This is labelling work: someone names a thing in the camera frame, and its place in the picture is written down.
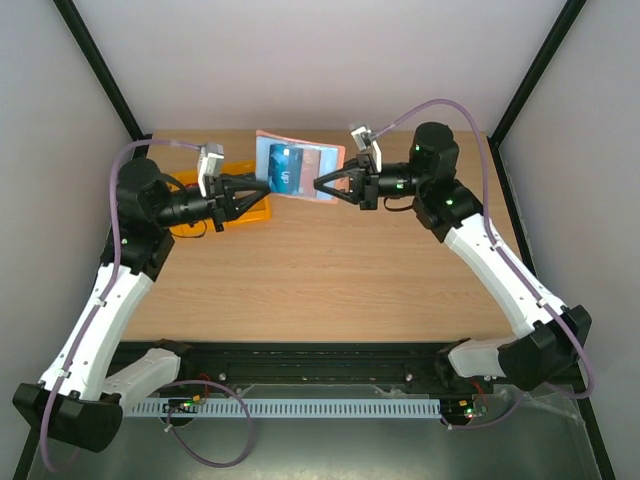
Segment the tan leather card holder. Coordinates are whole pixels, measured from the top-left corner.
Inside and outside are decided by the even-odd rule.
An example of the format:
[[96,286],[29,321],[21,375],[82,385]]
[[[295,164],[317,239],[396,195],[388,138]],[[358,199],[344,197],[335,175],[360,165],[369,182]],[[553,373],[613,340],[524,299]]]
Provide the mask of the tan leather card holder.
[[328,204],[335,204],[338,202],[320,200],[317,197],[317,191],[314,188],[314,180],[321,175],[338,170],[344,166],[346,155],[346,148],[344,146],[314,143],[311,141],[272,134],[263,130],[257,130],[255,175],[258,180],[266,181],[268,185],[269,148],[273,144],[289,144],[302,148],[303,160],[298,194],[285,195],[273,193],[271,191],[272,194]]

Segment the blue credit card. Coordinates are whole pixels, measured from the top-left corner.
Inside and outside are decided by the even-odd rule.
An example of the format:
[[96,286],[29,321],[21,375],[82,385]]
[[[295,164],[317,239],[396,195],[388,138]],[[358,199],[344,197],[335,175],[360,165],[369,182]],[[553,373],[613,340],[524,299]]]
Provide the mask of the blue credit card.
[[297,195],[302,169],[303,149],[289,144],[269,148],[268,181],[273,193]]

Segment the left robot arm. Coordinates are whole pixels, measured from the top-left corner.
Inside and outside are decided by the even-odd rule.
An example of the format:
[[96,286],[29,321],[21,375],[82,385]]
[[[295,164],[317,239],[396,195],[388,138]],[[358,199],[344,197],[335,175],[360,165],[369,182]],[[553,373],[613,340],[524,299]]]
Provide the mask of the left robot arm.
[[174,246],[171,230],[210,220],[215,231],[270,192],[252,174],[214,174],[186,187],[148,158],[116,174],[116,220],[92,294],[71,336],[35,384],[18,386],[13,404],[41,439],[103,451],[126,411],[177,380],[188,348],[162,341],[115,374],[108,369],[130,318]]

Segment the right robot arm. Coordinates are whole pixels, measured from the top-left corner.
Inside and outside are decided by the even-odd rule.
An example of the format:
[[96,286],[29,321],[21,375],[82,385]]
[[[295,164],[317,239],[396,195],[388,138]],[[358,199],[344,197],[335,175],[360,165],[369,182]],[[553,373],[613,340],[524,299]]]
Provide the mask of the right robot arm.
[[592,324],[586,309],[551,293],[497,233],[488,203],[456,177],[459,146],[441,123],[419,125],[407,161],[385,163],[370,129],[352,132],[360,153],[318,177],[316,190],[375,210],[381,199],[409,197],[417,220],[461,258],[504,312],[507,339],[463,339],[444,351],[436,379],[455,392],[471,377],[504,378],[531,391],[575,365]]

